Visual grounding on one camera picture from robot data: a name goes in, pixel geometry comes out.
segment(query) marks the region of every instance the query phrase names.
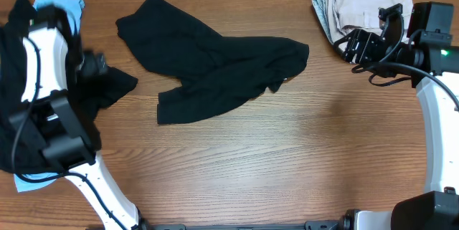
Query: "light blue fabric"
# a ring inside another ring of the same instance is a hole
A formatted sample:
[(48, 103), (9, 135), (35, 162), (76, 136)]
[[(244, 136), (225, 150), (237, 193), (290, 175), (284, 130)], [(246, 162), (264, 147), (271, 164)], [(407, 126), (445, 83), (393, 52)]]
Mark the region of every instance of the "light blue fabric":
[(325, 0), (313, 0), (313, 7), (316, 10), (318, 20), (320, 21), (322, 28), (325, 31), (325, 35), (327, 36), (330, 43), (333, 44), (333, 42), (331, 41), (330, 28), (328, 27), (328, 17), (327, 9), (325, 7)]
[[(43, 179), (43, 178), (55, 176), (55, 175), (56, 173), (38, 173), (38, 174), (33, 174), (33, 175), (24, 175), (24, 177), (27, 177), (32, 180), (39, 180), (39, 179)], [(56, 180), (46, 181), (44, 183), (27, 183), (26, 181), (23, 181), (19, 179), (19, 177), (17, 177), (16, 175), (14, 175), (14, 183), (16, 184), (17, 192), (38, 190), (39, 188), (48, 186), (54, 181)]]
[[(67, 12), (67, 19), (69, 21), (72, 34), (75, 34), (75, 31), (77, 33), (80, 32), (82, 10), (85, 8), (85, 2), (83, 0), (35, 0), (34, 8), (37, 9), (50, 4), (54, 4), (56, 7), (64, 9), (65, 12)], [(55, 175), (56, 173), (38, 173), (24, 176), (30, 179), (38, 180)], [(16, 175), (14, 176), (14, 182), (18, 192), (37, 190), (48, 186), (54, 181), (55, 180), (44, 183), (27, 183), (26, 181), (19, 179)]]
[(35, 0), (34, 8), (54, 4), (56, 7), (64, 9), (67, 12), (67, 19), (72, 30), (72, 34), (80, 32), (80, 20), (85, 2), (83, 0)]

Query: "wood grain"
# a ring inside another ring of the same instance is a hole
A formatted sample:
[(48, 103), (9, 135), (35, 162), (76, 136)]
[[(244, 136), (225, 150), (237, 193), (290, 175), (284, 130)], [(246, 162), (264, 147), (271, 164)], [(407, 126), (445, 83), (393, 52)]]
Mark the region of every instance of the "wood grain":
[[(1, 22), (14, 1), (0, 0)], [(289, 37), (311, 48), (305, 72), (279, 92), (167, 126), (156, 124), (157, 95), (178, 81), (146, 72), (116, 35), (116, 19), (143, 1), (85, 0), (82, 38), (139, 78), (96, 124), (114, 179), (151, 223), (301, 223), (337, 219), (347, 209), (390, 210), (422, 193), (425, 134), (415, 91), (408, 82), (373, 87), (368, 75), (350, 73), (311, 0), (167, 0), (225, 36)], [(459, 13), (452, 34), (459, 36)], [(18, 194), (12, 176), (0, 173), (0, 229), (98, 224), (67, 181)]]

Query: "folded black cloth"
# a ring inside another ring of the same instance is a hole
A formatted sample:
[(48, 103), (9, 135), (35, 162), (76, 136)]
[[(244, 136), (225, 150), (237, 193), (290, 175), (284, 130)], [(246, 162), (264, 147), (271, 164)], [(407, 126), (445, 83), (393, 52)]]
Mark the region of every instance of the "folded black cloth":
[(306, 68), (306, 44), (277, 37), (222, 37), (164, 0), (119, 19), (118, 36), (150, 72), (178, 77), (159, 94), (158, 123), (192, 123), (228, 112)]
[[(20, 36), (27, 35), (29, 21), (37, 12), (29, 0), (16, 0), (8, 23), (0, 27), (0, 170), (11, 172), (11, 148), (15, 131), (9, 115), (21, 103), (27, 75), (27, 56)], [(108, 74), (89, 83), (68, 84), (69, 98), (94, 120), (100, 108), (114, 104), (137, 85), (137, 79), (110, 67)], [(20, 173), (53, 171), (41, 164), (37, 154), (31, 154), (20, 143), (16, 152), (16, 168)]]

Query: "wooden tabletop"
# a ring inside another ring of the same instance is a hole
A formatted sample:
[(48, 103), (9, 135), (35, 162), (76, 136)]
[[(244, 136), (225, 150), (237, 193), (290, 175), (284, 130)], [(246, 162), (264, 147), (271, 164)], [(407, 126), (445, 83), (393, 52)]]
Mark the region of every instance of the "wooden tabletop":
[[(14, 1), (0, 0), (1, 22)], [(81, 32), (84, 47), (139, 79), (96, 125), (110, 172), (152, 224), (303, 223), (347, 209), (391, 210), (422, 193), (425, 133), (415, 90), (409, 82), (374, 87), (368, 74), (353, 75), (311, 0), (167, 0), (222, 35), (288, 37), (309, 44), (311, 54), (306, 70), (275, 94), (166, 126), (156, 124), (158, 93), (179, 81), (145, 71), (117, 36), (116, 19), (143, 1), (85, 0)], [(459, 12), (452, 34), (459, 44)], [(12, 175), (0, 172), (0, 229), (89, 225), (101, 222), (70, 182), (17, 193)]]

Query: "black fabric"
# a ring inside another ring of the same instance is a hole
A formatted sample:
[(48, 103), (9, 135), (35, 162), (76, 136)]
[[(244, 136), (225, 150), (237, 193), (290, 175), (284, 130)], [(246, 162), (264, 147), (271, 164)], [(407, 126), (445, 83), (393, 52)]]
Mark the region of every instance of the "black fabric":
[(228, 112), (306, 67), (306, 44), (277, 37), (222, 37), (164, 0), (119, 19), (118, 36), (150, 72), (182, 87), (159, 94), (158, 123), (192, 123)]
[[(11, 172), (11, 148), (15, 131), (8, 117), (14, 112), (24, 92), (27, 73), (27, 57), (22, 38), (27, 35), (30, 19), (37, 12), (29, 0), (16, 0), (9, 14), (9, 21), (0, 27), (0, 169)], [(100, 108), (114, 104), (137, 85), (137, 79), (110, 67), (108, 75), (89, 83), (68, 84), (69, 98), (77, 101), (82, 111), (94, 120)], [(20, 143), (16, 152), (16, 166), (20, 173), (44, 173), (52, 171), (28, 152)]]

